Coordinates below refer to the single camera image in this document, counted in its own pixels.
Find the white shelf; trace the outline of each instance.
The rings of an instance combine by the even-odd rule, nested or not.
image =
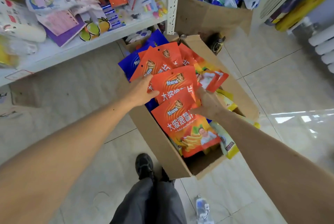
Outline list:
[[[100,37],[87,42],[82,41],[79,36],[76,36],[63,48],[58,47],[52,40],[47,39],[44,43],[40,44],[38,52],[34,55],[27,56],[26,59],[22,60],[17,69],[0,69],[0,87],[29,74],[36,73],[116,41],[144,28],[153,26],[154,24],[163,22],[167,20],[167,18],[168,15],[164,15],[159,19],[152,16],[151,18],[144,20],[136,20],[126,26],[103,33]]]

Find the pant leg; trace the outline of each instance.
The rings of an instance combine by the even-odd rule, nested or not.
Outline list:
[[[186,215],[177,190],[171,182],[157,184],[157,224],[186,224]]]
[[[147,202],[153,190],[151,178],[137,182],[118,206],[110,224],[145,224]]]

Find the person's left hand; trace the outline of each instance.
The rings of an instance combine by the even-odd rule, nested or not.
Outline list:
[[[153,75],[149,74],[147,76],[139,77],[130,83],[129,90],[127,94],[124,95],[124,99],[131,107],[146,104],[149,100],[159,95],[159,91],[157,90],[150,93],[147,92],[152,78]]]

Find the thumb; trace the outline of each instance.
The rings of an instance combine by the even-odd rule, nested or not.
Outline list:
[[[160,94],[160,92],[158,90],[153,90],[152,92],[148,93],[148,96],[150,97],[150,99],[152,99],[159,94]]]
[[[205,109],[203,108],[203,106],[191,109],[190,113],[193,114],[193,115],[198,114],[198,115],[202,115],[202,116],[205,117]]]

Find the gray pants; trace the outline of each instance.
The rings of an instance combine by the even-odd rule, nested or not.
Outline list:
[[[137,182],[118,206],[110,224],[186,224],[177,190],[170,182]]]

